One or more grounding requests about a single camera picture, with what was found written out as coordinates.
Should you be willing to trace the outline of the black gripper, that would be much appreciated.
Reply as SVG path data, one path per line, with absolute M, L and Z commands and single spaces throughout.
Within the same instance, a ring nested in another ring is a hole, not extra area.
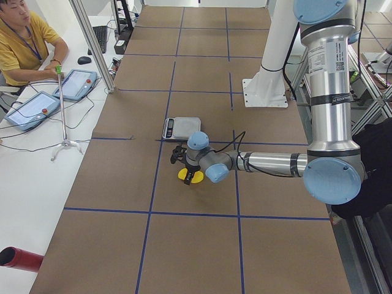
M 183 182 L 184 184 L 190 186 L 192 179 L 194 178 L 195 172 L 200 171 L 201 167 L 194 160 L 189 161 L 187 159 L 185 159 L 185 167 L 187 170 L 185 172 Z

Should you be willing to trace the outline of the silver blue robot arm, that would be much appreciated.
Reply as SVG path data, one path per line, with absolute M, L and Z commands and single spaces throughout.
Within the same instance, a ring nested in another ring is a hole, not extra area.
M 293 1 L 292 20 L 307 48 L 312 142 L 306 153 L 219 153 L 204 132 L 193 133 L 181 162 L 189 183 L 196 171 L 212 182 L 232 170 L 301 177 L 317 200 L 340 205 L 353 200 L 365 177 L 360 147 L 352 140 L 348 46 L 358 40 L 363 1 Z

